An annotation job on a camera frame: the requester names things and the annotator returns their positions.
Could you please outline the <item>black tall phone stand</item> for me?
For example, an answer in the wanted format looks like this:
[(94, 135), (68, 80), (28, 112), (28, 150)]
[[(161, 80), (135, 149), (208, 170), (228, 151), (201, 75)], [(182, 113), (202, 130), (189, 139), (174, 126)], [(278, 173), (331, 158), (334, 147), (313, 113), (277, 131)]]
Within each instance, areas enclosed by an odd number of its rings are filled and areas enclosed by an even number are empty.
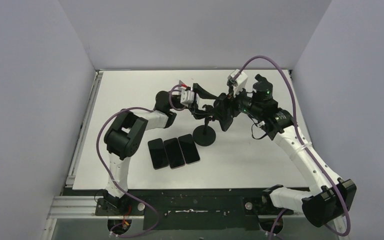
[(214, 121), (215, 119), (212, 115), (206, 116), (204, 118), (204, 125), (197, 126), (194, 129), (192, 138), (197, 145), (208, 147), (215, 142), (216, 132), (211, 126), (209, 126), (209, 123)]

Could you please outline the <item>purple phone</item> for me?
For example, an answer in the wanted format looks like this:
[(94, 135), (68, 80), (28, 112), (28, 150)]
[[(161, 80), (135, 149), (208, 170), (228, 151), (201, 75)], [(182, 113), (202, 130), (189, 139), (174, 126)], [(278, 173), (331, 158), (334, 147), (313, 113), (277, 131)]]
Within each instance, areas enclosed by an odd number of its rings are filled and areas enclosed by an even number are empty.
[(164, 140), (163, 145), (171, 169), (176, 169), (186, 164), (177, 138)]

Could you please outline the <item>silver phone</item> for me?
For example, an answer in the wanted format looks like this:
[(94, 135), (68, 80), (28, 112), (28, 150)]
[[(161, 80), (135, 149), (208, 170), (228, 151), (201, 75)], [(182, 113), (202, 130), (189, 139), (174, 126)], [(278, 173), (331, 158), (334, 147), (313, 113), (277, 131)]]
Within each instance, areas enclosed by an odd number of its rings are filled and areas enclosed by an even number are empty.
[(191, 134), (180, 136), (178, 141), (184, 161), (187, 165), (194, 164), (201, 160), (195, 141)]

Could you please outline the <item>black phone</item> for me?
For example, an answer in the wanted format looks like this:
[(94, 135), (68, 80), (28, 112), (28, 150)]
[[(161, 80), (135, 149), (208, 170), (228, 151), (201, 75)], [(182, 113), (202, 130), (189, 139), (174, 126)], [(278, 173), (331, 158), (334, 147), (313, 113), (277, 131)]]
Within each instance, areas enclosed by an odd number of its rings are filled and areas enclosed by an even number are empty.
[(164, 142), (161, 138), (150, 140), (147, 146), (154, 170), (159, 170), (169, 165)]
[(213, 116), (223, 132), (226, 132), (233, 123), (233, 112), (233, 100), (226, 93), (221, 93), (213, 103)]

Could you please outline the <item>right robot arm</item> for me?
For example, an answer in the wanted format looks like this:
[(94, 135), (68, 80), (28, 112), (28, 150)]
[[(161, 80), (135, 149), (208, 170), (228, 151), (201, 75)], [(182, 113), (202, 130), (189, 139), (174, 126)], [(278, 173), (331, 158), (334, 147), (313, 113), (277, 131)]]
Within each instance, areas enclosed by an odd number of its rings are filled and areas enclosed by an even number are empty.
[(273, 85), (266, 80), (258, 81), (251, 96), (237, 82), (229, 80), (227, 85), (229, 90), (223, 102), (227, 104), (228, 119), (244, 113), (257, 120), (258, 127), (288, 155), (309, 187), (308, 191), (300, 191), (275, 185), (265, 191), (262, 209), (269, 214), (278, 209), (303, 213), (315, 227), (344, 217), (349, 229), (356, 184), (327, 166), (303, 136), (294, 114), (280, 108), (273, 99)]

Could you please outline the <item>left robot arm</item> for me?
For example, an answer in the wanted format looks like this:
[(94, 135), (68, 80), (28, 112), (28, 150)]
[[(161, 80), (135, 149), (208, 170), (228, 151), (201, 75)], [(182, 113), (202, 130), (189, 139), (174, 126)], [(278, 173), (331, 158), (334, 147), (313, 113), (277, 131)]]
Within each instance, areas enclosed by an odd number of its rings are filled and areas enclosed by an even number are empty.
[(110, 156), (109, 165), (104, 166), (108, 173), (108, 183), (103, 191), (103, 198), (114, 214), (125, 213), (129, 199), (138, 199), (128, 192), (127, 180), (131, 157), (139, 149), (145, 131), (169, 128), (176, 119), (177, 111), (188, 110), (195, 119), (204, 120), (204, 124), (195, 128), (192, 134), (173, 140), (150, 141), (148, 146), (151, 157), (155, 159), (155, 169), (170, 164), (167, 154), (171, 150), (176, 151), (181, 165), (197, 162), (199, 158), (196, 146), (207, 147), (215, 142), (216, 133), (209, 126), (209, 122), (216, 119), (213, 107), (206, 105), (204, 109), (200, 109), (200, 99), (216, 100), (217, 96), (197, 83), (192, 86), (180, 83), (169, 91), (158, 92), (153, 109), (124, 108), (111, 116), (101, 127), (96, 139), (96, 152), (102, 161), (99, 141), (103, 139)]

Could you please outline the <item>white folding phone stand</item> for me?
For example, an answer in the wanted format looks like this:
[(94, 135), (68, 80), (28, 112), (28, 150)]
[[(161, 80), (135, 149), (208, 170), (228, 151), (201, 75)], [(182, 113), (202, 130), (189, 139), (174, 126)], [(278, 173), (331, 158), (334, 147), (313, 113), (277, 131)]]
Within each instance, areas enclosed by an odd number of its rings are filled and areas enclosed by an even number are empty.
[(187, 85), (184, 83), (182, 80), (178, 81), (178, 87), (177, 90), (182, 93), (182, 92), (188, 92), (188, 91), (193, 91), (193, 88), (190, 85)]

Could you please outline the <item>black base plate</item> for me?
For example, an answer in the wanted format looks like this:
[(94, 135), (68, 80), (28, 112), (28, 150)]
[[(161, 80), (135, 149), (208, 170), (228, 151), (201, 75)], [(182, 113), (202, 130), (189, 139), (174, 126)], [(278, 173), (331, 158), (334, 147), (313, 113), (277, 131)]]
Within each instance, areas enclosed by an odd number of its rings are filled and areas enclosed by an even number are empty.
[(263, 197), (264, 188), (222, 189), (131, 189), (137, 199), (124, 197), (120, 203), (104, 194), (96, 203), (95, 214), (108, 217), (112, 227), (121, 220), (143, 220), (143, 229), (256, 231), (270, 229), (270, 219), (281, 209)]

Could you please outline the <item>aluminium side rail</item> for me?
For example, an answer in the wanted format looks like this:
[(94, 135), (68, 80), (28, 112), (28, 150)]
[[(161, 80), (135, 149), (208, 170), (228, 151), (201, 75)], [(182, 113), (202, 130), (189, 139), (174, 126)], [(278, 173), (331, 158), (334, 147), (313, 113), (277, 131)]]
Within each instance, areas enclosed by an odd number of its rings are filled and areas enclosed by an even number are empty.
[[(77, 172), (77, 166), (79, 164), (79, 160), (81, 157), (83, 145), (84, 145), (84, 138), (87, 136), (88, 128), (89, 128), (89, 122), (92, 116), (93, 108), (95, 105), (96, 97), (98, 95), (99, 87), (101, 84), (101, 80), (103, 77), (103, 71), (102, 70), (96, 70), (95, 71), (95, 76), (94, 80), (92, 81), (92, 87), (89, 93), (89, 97), (87, 99), (87, 105), (86, 105), (86, 110), (83, 115), (83, 119), (81, 121), (81, 125), (79, 127), (79, 133), (77, 136), (76, 140), (76, 145), (72, 154), (69, 170), (67, 177), (65, 179), (64, 185), (60, 191), (60, 194), (58, 195), (59, 197), (62, 196), (64, 193), (64, 190), (66, 188), (72, 188), (74, 185), (74, 181), (76, 178), (76, 172)], [(46, 222), (45, 222), (45, 227), (42, 231), (41, 235), (41, 240), (51, 240), (52, 235), (55, 229), (57, 223), (56, 218), (51, 218), (51, 211), (49, 211)]]

